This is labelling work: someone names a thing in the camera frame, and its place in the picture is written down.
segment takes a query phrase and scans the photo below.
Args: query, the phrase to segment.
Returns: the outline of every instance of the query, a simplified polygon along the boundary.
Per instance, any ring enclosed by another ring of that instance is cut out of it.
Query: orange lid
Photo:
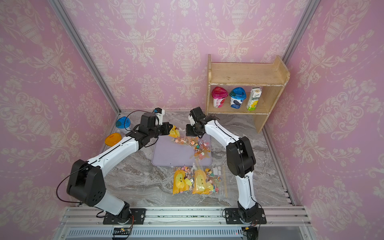
[[[112,133],[105,139],[105,144],[107,144],[109,147],[114,146],[116,143],[120,142],[121,135],[117,132]]]

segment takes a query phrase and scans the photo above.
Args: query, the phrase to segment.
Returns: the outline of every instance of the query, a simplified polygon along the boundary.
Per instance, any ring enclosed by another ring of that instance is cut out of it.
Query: blue lid
[[[240,100],[244,100],[247,98],[244,88],[240,88],[240,87],[234,88],[229,95],[233,98],[237,98]]]
[[[116,122],[116,127],[117,127],[117,128],[121,128],[121,129],[128,128],[130,125],[131,125],[131,121],[130,121],[130,119],[127,118],[127,117],[122,117],[122,118],[120,118],[120,119]]]

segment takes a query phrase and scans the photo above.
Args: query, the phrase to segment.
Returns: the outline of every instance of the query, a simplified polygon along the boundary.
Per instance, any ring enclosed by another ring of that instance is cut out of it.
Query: shelf board
[[[259,99],[256,109],[254,111],[247,110],[247,103],[249,99],[249,94],[247,93],[247,98],[244,100],[243,104],[239,109],[232,108],[230,106],[231,97],[228,96],[225,99],[224,105],[221,108],[214,108],[213,98],[209,97],[208,113],[225,113],[225,114],[263,114],[267,115],[269,113],[268,109],[265,106],[265,103],[262,98]]]
[[[284,86],[290,74],[279,56],[274,63],[211,63],[211,85]]]

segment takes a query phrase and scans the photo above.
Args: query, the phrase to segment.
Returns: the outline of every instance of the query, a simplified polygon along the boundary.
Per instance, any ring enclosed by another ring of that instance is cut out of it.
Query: pink lid
[[[226,98],[228,96],[228,92],[222,87],[215,87],[212,91],[212,97],[215,99]]]

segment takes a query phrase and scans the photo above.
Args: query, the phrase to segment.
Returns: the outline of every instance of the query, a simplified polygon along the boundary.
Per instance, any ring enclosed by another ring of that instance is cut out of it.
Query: plastic bag
[[[207,181],[207,175],[201,169],[195,171],[195,185],[192,194],[209,194],[214,187]]]
[[[208,182],[212,184],[213,190],[209,194],[227,195],[227,185],[225,179],[225,165],[206,167],[205,173],[207,175]]]
[[[204,170],[196,167],[194,188],[192,194],[220,194],[228,197],[225,181],[225,166],[206,167]]]
[[[192,172],[190,167],[178,167],[173,176],[173,194],[188,191],[192,188]]]

